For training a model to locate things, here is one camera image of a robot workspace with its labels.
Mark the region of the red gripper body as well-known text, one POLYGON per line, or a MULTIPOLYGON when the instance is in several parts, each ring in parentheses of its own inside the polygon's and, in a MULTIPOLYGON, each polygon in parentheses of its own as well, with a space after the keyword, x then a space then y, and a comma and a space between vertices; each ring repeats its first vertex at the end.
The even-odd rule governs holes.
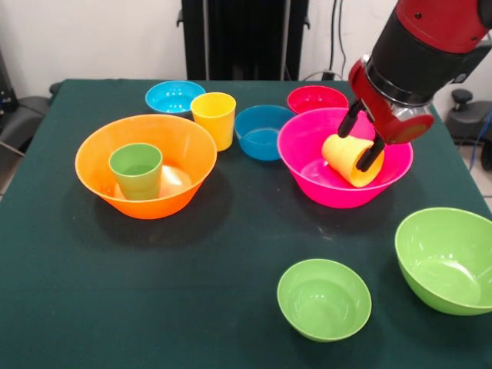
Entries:
POLYGON ((429 105, 410 106, 378 89, 368 76, 367 57, 356 61, 348 81, 354 93, 349 112, 365 111, 378 136, 387 145, 403 144, 426 133, 434 123, 429 105))

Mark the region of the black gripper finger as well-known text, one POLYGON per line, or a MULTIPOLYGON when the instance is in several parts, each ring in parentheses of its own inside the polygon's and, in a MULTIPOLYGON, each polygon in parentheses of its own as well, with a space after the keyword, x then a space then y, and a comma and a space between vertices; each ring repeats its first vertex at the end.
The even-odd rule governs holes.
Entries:
POLYGON ((364 151, 356 164, 359 171, 368 171, 379 155, 384 152, 385 143, 380 136, 374 138, 372 146, 364 151))
POLYGON ((338 128, 337 134, 339 137, 345 138, 351 133, 355 123, 357 122, 359 112, 363 110, 364 104, 361 102, 361 100, 356 99, 351 103, 347 114, 344 116, 338 128))

